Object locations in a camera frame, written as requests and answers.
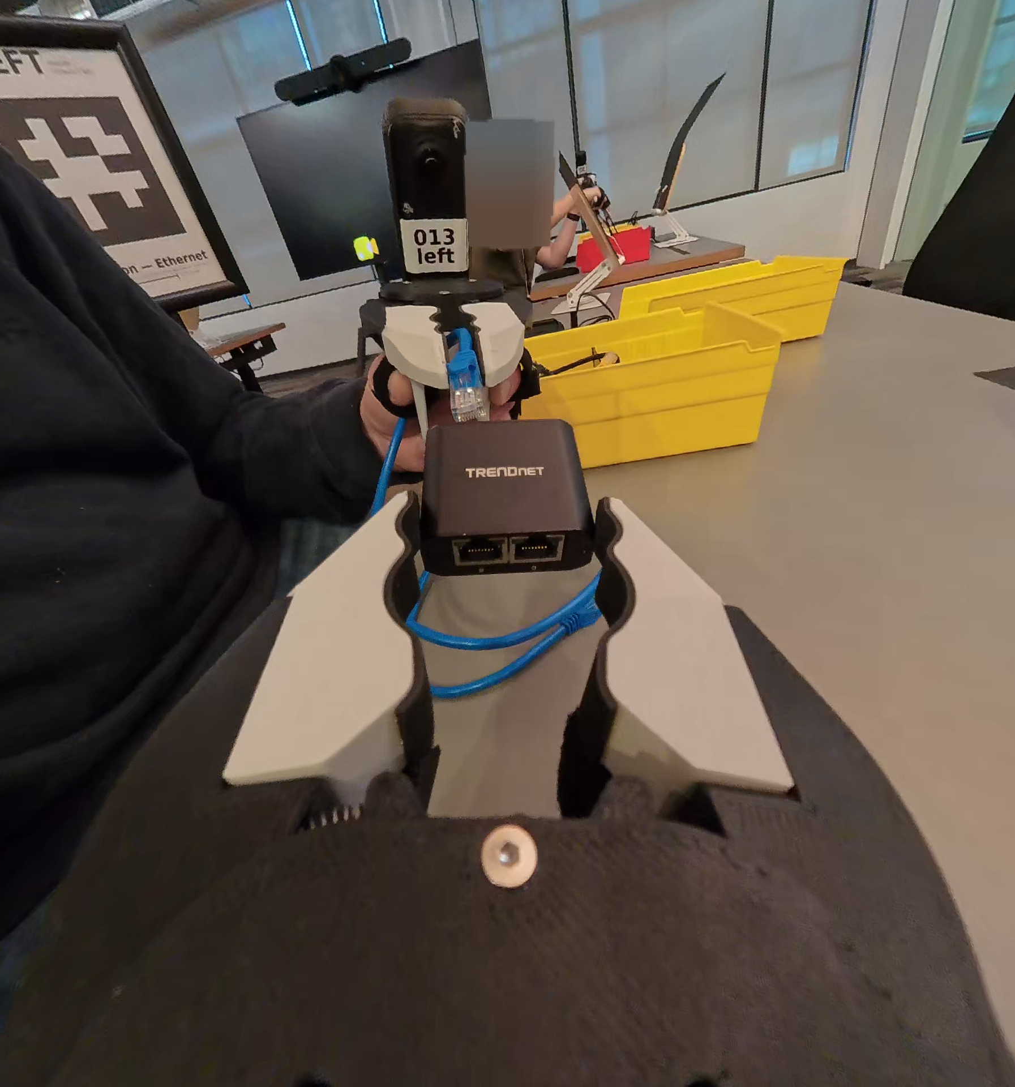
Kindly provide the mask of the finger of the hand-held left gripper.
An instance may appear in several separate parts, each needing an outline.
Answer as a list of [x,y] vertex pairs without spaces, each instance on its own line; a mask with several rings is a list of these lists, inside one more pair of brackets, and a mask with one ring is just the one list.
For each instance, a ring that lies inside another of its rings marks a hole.
[[474,342],[487,387],[504,383],[524,353],[525,326],[510,305],[472,305]]
[[386,307],[383,350],[410,382],[447,389],[447,348],[436,307]]

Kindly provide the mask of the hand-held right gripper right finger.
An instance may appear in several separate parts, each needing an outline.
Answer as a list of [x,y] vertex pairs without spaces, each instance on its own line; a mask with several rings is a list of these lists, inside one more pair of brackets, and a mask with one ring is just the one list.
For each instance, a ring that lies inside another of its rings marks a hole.
[[614,778],[679,812],[705,786],[791,795],[787,766],[720,594],[619,499],[596,512],[607,629],[557,764],[557,811],[587,819]]

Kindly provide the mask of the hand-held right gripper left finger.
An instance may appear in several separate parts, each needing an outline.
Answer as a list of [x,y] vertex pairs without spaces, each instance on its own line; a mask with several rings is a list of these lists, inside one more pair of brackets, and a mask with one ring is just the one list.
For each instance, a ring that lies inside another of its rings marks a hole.
[[400,491],[288,595],[222,778],[318,780],[362,803],[383,773],[435,754],[425,657],[408,628],[419,596],[419,502]]

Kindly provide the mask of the black network adapter box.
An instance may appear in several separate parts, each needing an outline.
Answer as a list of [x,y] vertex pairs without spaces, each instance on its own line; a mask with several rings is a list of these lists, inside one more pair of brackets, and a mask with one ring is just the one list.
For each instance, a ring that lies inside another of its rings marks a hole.
[[582,569],[594,517],[571,425],[448,424],[425,440],[419,553],[438,577]]

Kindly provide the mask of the yellow plastic bin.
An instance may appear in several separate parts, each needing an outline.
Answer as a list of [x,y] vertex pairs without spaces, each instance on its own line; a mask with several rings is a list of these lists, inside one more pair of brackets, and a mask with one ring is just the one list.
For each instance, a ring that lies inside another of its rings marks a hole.
[[794,343],[826,332],[845,263],[843,258],[779,255],[632,284],[624,288],[619,315],[728,307],[768,324],[784,343]]
[[582,468],[754,443],[779,333],[728,307],[669,309],[526,340],[543,370],[523,418],[557,418]]

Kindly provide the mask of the person's left forearm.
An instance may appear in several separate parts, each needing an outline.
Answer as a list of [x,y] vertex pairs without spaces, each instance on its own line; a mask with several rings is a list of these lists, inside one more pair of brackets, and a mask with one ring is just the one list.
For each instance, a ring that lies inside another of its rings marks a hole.
[[241,392],[206,452],[212,488],[253,514],[361,523],[381,468],[362,418],[364,390],[353,378],[283,398]]

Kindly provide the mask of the person's left hand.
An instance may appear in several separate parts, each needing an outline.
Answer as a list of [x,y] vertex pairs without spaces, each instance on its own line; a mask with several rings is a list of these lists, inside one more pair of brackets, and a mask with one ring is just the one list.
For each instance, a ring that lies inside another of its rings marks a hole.
[[[384,459],[392,439],[394,425],[401,421],[401,417],[396,416],[391,410],[384,407],[376,397],[375,379],[379,373],[385,374],[389,379],[388,392],[391,403],[394,407],[404,409],[413,405],[414,391],[408,377],[394,371],[383,353],[379,353],[372,361],[359,413],[361,414],[362,428],[365,435],[376,449],[377,455]],[[511,415],[512,405],[518,398],[518,389],[523,377],[524,370],[517,366],[505,380],[490,389],[491,421],[508,421],[509,415]],[[425,439],[419,430],[419,422],[417,420],[408,420],[405,424],[406,428],[402,442],[400,442],[394,455],[394,474],[418,477],[422,475],[423,467],[425,466]]]

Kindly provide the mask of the large black monitor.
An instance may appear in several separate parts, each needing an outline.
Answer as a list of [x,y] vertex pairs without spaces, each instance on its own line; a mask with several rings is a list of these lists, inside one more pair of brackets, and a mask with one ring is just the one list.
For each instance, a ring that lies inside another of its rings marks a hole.
[[373,263],[402,275],[381,132],[397,97],[452,98],[469,118],[491,118],[479,40],[384,71],[358,91],[238,118],[299,279]]

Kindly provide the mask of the black video bar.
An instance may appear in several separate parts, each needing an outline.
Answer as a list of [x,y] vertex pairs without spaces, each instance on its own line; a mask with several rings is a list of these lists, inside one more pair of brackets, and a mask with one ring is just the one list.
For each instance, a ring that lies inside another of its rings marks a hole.
[[402,37],[351,55],[335,54],[323,65],[275,82],[273,92],[281,103],[293,105],[360,92],[406,64],[413,54],[412,47]]

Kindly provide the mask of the red plastic bin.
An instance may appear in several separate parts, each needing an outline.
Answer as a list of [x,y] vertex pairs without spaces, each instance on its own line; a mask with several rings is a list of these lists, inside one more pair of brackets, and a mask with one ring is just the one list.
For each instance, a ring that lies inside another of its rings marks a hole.
[[650,260],[653,228],[623,225],[610,234],[582,233],[577,238],[575,263],[580,274],[592,272],[609,259],[614,267]]

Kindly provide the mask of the small wooden desk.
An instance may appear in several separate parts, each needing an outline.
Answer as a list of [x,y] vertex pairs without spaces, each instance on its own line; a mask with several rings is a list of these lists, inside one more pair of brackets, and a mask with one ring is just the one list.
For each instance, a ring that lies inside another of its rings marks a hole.
[[238,377],[246,388],[254,390],[259,389],[254,363],[276,351],[273,337],[285,329],[285,323],[277,322],[245,332],[220,333],[215,336],[201,333],[198,342],[222,368]]

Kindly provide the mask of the black framed marker sign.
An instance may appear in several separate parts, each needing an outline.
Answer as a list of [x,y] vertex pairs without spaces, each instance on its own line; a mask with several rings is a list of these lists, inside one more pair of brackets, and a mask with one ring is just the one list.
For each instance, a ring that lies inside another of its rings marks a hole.
[[0,146],[165,309],[246,292],[122,24],[0,15]]

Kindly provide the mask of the black office chair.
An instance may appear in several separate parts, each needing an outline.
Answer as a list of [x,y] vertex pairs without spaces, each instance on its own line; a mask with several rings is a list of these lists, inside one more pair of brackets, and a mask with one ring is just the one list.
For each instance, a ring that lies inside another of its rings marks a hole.
[[911,261],[902,293],[1015,322],[1015,93]]

